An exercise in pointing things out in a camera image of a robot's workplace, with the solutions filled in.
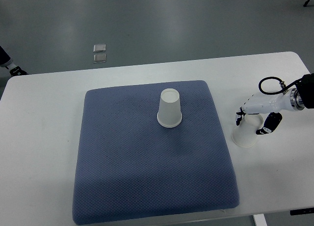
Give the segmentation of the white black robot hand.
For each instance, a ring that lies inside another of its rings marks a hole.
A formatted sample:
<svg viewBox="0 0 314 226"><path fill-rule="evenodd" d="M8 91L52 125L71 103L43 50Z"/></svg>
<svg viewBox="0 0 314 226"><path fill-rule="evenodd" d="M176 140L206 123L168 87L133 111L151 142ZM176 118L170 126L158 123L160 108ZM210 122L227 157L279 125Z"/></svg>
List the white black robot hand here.
<svg viewBox="0 0 314 226"><path fill-rule="evenodd" d="M295 88L279 94L266 95L261 92L253 94L236 112L235 122L238 126L246 115L268 114L263 127L256 131L257 135L272 133L282 120L281 110L301 111L304 104Z"/></svg>

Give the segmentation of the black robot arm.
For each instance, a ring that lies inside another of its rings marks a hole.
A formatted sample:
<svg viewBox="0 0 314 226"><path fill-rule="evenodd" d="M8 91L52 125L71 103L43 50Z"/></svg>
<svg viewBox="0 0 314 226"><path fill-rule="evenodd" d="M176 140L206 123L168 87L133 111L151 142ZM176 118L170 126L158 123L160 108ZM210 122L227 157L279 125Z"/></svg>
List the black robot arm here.
<svg viewBox="0 0 314 226"><path fill-rule="evenodd" d="M304 75L296 83L296 88L303 102L303 105L307 109L314 108L314 74Z"/></svg>

